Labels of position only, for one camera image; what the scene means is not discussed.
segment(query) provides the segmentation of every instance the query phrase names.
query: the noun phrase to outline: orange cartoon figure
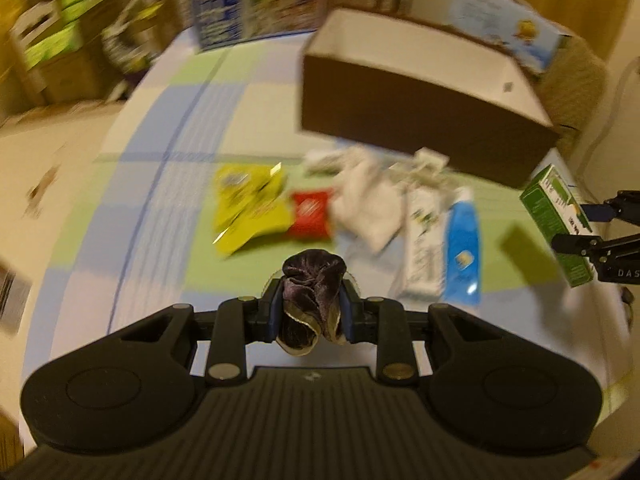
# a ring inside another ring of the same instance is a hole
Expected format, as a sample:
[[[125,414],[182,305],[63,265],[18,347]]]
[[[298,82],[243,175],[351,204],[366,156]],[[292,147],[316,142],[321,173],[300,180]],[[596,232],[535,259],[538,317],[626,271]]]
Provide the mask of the orange cartoon figure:
[[[518,22],[518,31],[513,35],[514,38],[522,40],[525,44],[530,45],[538,37],[538,28],[531,20],[520,20]]]

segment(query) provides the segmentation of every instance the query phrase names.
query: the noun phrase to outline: white cloth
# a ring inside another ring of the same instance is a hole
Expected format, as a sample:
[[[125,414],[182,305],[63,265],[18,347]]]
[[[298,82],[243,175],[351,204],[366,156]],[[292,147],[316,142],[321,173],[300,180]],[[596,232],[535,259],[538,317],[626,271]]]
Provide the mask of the white cloth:
[[[332,218],[380,252],[402,225],[402,193],[371,150],[348,148],[334,177]]]

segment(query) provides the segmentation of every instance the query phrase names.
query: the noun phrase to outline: crumpled dark cloth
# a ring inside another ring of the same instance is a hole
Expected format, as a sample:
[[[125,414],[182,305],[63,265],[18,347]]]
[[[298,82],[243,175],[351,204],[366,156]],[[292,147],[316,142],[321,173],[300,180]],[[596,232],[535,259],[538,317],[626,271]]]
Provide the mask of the crumpled dark cloth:
[[[278,342],[286,351],[304,355],[320,335],[344,342],[338,292],[346,270],[340,256],[322,249],[308,249],[284,261],[284,316]]]

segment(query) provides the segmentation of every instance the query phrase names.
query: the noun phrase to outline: ridged black surface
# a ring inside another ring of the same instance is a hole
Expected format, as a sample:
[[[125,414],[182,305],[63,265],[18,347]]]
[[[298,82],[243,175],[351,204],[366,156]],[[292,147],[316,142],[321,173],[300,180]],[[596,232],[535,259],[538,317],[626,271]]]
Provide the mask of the ridged black surface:
[[[560,480],[592,458],[473,448],[414,390],[378,384],[366,368],[259,368],[246,384],[210,390],[183,427],[145,449],[95,457],[41,446],[7,478]]]

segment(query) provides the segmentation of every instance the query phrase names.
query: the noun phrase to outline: white cap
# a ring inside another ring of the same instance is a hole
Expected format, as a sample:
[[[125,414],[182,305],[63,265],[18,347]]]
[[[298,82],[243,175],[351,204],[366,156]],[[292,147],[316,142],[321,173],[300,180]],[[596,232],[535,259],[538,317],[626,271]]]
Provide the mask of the white cap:
[[[474,190],[470,187],[463,186],[459,187],[454,192],[453,203],[456,202],[473,202],[474,201]]]

